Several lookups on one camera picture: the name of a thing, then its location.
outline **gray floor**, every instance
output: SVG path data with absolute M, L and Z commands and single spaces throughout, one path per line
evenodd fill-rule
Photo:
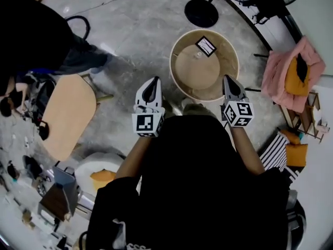
M 159 76 L 164 96 L 179 103 L 184 95 L 177 89 L 169 74 L 169 55 L 175 41 L 185 32 L 196 29 L 184 15 L 189 0 L 43 0 L 64 17 L 80 13 L 91 24 L 88 41 L 124 61 L 112 62 L 107 69 L 94 78 L 94 84 L 114 98 L 102 102 L 93 120 L 80 138 L 80 156 L 90 153 L 118 151 L 127 155 L 137 140 L 132 130 L 131 113 L 137 89 L 153 76 Z M 247 87 L 259 88 L 265 60 L 253 57 L 253 53 L 267 54 L 263 44 L 224 0 L 214 0 L 220 18 L 211 29 L 219 32 L 233 44 L 240 63 L 238 80 Z M 71 22 L 77 35 L 83 35 L 85 25 L 79 20 Z M 272 101 L 260 93 L 248 93 L 253 102 L 255 119 L 246 128 L 256 149 L 267 140 L 275 128 L 284 123 L 283 116 Z M 204 104 L 221 117 L 221 102 Z M 12 160 L 23 168 L 22 155 L 33 155 L 47 168 L 55 160 L 43 149 L 41 139 L 30 122 L 14 117 L 0 116 L 0 159 L 6 165 Z M 29 148 L 24 146 L 27 137 Z M 73 153 L 72 161 L 77 155 Z

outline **pink blanket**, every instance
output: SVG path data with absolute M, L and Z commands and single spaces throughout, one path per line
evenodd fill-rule
M 289 94 L 285 90 L 285 79 L 291 60 L 301 54 L 304 61 L 310 66 L 309 91 L 319 80 L 325 69 L 325 63 L 304 36 L 295 48 L 286 53 L 270 51 L 265 73 L 261 85 L 261 92 L 272 100 L 293 111 L 302 113 L 308 96 Z

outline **black shirt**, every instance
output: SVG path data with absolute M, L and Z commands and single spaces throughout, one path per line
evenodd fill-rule
M 251 175 L 213 117 L 167 119 L 145 156 L 140 196 L 135 187 L 122 178 L 98 190 L 87 250 L 113 249 L 121 223 L 128 249 L 286 247 L 283 177 Z
M 35 0 L 0 0 L 0 6 L 2 73 L 57 70 L 73 40 L 66 20 Z

